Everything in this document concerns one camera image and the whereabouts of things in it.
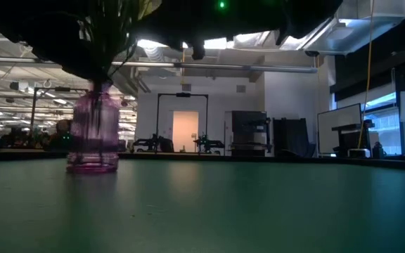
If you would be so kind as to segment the white round floor stand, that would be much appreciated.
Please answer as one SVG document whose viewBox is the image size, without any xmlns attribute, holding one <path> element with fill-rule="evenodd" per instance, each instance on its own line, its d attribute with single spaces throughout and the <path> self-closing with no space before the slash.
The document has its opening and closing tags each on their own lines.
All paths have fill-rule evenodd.
<svg viewBox="0 0 405 253">
<path fill-rule="evenodd" d="M 352 148 L 347 151 L 347 156 L 349 158 L 370 158 L 371 152 L 366 148 Z"/>
</svg>

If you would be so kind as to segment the black panel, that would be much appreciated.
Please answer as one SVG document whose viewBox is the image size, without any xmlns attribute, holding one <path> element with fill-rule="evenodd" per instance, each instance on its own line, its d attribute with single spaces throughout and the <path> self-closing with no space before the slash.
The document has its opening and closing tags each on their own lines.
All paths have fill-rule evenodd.
<svg viewBox="0 0 405 253">
<path fill-rule="evenodd" d="M 309 142 L 306 119 L 273 119 L 274 157 L 313 157 L 315 143 Z"/>
</svg>

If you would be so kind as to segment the white board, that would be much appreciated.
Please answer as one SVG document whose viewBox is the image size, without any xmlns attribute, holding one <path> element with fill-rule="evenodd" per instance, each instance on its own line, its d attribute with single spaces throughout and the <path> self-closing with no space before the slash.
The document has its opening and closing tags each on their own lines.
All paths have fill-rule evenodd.
<svg viewBox="0 0 405 253">
<path fill-rule="evenodd" d="M 322 112 L 317 115 L 318 145 L 320 154 L 331 154 L 333 148 L 339 146 L 338 131 L 335 127 L 359 124 L 361 121 L 361 105 L 359 103 L 347 107 Z"/>
</svg>

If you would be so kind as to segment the person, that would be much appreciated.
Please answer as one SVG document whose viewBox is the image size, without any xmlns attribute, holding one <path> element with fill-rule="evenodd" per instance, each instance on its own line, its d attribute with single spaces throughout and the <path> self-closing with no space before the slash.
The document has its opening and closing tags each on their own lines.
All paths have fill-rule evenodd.
<svg viewBox="0 0 405 253">
<path fill-rule="evenodd" d="M 68 151 L 71 146 L 70 119 L 62 119 L 56 123 L 56 132 L 51 135 L 49 149 L 54 151 Z"/>
</svg>

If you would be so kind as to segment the black frame rig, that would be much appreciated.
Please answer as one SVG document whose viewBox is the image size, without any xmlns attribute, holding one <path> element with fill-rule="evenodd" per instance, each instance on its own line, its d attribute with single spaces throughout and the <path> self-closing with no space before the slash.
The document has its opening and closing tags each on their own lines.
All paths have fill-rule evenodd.
<svg viewBox="0 0 405 253">
<path fill-rule="evenodd" d="M 160 123 L 160 98 L 162 96 L 175 96 L 178 98 L 190 98 L 191 96 L 198 96 L 198 97 L 205 97 L 206 99 L 206 106 L 205 106 L 205 130 L 207 131 L 207 118 L 208 118 L 208 105 L 209 105 L 209 95 L 208 94 L 192 94 L 192 93 L 159 93 L 157 95 L 157 110 L 156 110 L 156 127 L 155 127 L 155 135 L 156 135 L 156 144 L 155 144 L 155 153 L 158 153 L 158 148 L 160 148 L 160 152 L 168 153 L 170 151 L 163 150 L 161 147 L 161 143 L 163 137 L 159 135 L 159 123 Z"/>
<path fill-rule="evenodd" d="M 80 91 L 83 91 L 85 93 L 89 92 L 88 89 L 70 88 L 70 87 L 64 87 L 64 86 L 57 86 L 54 88 L 34 87 L 33 88 L 34 93 L 33 93 L 33 97 L 32 97 L 30 132 L 29 132 L 29 137 L 31 137 L 31 138 L 34 138 L 34 117 L 35 117 L 37 101 L 39 99 L 43 99 L 43 97 L 46 95 L 46 93 L 48 93 L 50 90 L 53 90 L 56 93 L 69 93 L 71 91 L 76 91 L 77 93 L 79 93 Z"/>
</svg>

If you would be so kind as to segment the purple ribbed glass vase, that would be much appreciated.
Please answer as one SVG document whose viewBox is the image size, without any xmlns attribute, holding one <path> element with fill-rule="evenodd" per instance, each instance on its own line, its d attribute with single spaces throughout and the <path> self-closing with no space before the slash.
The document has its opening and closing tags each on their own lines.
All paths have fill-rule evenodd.
<svg viewBox="0 0 405 253">
<path fill-rule="evenodd" d="M 112 82 L 95 84 L 73 107 L 67 172 L 112 173 L 118 168 L 120 107 L 108 93 Z"/>
</svg>

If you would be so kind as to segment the small dark bottle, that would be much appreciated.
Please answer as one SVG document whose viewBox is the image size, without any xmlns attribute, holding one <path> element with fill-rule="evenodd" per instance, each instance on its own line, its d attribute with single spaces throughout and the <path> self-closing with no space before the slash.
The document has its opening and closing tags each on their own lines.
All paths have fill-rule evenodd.
<svg viewBox="0 0 405 253">
<path fill-rule="evenodd" d="M 383 145 L 377 141 L 375 142 L 375 145 L 372 148 L 372 158 L 377 159 L 377 160 L 383 160 L 385 159 L 386 152 L 383 148 Z"/>
</svg>

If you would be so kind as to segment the white artificial flower bunch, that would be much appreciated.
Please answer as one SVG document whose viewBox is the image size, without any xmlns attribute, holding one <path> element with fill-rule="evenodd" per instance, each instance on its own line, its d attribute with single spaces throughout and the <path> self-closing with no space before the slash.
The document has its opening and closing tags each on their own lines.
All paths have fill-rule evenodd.
<svg viewBox="0 0 405 253">
<path fill-rule="evenodd" d="M 131 57 L 136 39 L 130 30 L 139 21 L 139 0 L 84 0 L 80 4 L 80 42 L 89 51 L 102 76 L 93 78 L 97 84 L 111 79 L 112 61 L 126 51 Z"/>
</svg>

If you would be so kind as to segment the green table mat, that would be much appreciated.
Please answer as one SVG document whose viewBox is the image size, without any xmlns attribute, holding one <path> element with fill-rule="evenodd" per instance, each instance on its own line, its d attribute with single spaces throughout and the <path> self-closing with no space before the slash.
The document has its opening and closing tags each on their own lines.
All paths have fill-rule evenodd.
<svg viewBox="0 0 405 253">
<path fill-rule="evenodd" d="M 345 164 L 0 162 L 0 253 L 405 253 L 405 171 Z"/>
</svg>

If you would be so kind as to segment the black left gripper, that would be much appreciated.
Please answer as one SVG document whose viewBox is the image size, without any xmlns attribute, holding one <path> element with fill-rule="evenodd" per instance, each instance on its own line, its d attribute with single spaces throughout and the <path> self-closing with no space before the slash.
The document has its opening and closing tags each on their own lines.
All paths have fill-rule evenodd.
<svg viewBox="0 0 405 253">
<path fill-rule="evenodd" d="M 103 71 L 86 42 L 79 38 L 80 0 L 0 0 L 0 33 L 25 42 L 33 53 L 66 72 L 93 82 Z"/>
</svg>

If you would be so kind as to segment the metal duct hood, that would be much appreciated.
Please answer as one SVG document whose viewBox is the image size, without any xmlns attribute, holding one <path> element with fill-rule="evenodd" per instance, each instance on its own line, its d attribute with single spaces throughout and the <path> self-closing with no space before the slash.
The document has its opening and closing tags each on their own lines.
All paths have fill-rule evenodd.
<svg viewBox="0 0 405 253">
<path fill-rule="evenodd" d="M 353 53 L 405 19 L 405 0 L 343 0 L 330 22 L 302 47 L 327 55 Z"/>
</svg>

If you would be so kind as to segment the black standing desk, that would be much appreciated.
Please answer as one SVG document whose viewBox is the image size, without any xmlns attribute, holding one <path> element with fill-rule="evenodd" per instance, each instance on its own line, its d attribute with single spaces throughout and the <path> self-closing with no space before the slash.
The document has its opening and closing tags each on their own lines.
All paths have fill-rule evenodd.
<svg viewBox="0 0 405 253">
<path fill-rule="evenodd" d="M 367 149 L 372 150 L 372 144 L 369 138 L 369 129 L 375 125 L 370 119 L 359 124 L 347 124 L 336 126 L 331 130 L 337 133 L 338 144 L 333 148 L 335 154 L 346 157 L 350 149 Z"/>
</svg>

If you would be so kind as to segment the long horizontal ceiling pipe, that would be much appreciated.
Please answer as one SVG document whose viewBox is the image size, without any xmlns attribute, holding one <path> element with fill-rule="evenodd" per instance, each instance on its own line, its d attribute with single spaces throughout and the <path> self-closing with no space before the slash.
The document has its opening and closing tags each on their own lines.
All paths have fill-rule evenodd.
<svg viewBox="0 0 405 253">
<path fill-rule="evenodd" d="M 6 58 L 0 57 L 0 63 L 22 63 L 22 64 L 46 64 L 55 65 L 51 61 L 40 60 L 38 58 Z M 314 74 L 318 72 L 315 67 L 295 67 L 281 65 L 229 65 L 212 63 L 171 63 L 171 62 L 112 62 L 114 66 L 129 67 L 159 67 L 159 68 L 196 68 L 214 70 L 235 70 L 235 71 L 258 71 L 258 72 L 289 72 Z"/>
</svg>

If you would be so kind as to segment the yellow artificial tulip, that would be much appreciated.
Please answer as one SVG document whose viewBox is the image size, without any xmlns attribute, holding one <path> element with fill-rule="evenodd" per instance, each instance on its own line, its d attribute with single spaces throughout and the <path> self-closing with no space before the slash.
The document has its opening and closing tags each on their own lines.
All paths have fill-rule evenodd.
<svg viewBox="0 0 405 253">
<path fill-rule="evenodd" d="M 162 4 L 162 0 L 138 0 L 139 4 L 139 15 L 138 18 L 142 18 L 150 15 L 152 12 L 156 11 Z"/>
</svg>

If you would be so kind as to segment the black cabinet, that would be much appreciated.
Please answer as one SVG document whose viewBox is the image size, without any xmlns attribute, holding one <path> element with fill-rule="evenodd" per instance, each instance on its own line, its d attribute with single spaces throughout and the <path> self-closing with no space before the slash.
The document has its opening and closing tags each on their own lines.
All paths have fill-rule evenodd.
<svg viewBox="0 0 405 253">
<path fill-rule="evenodd" d="M 233 157 L 264 157 L 271 152 L 269 124 L 266 112 L 232 111 L 231 155 Z"/>
</svg>

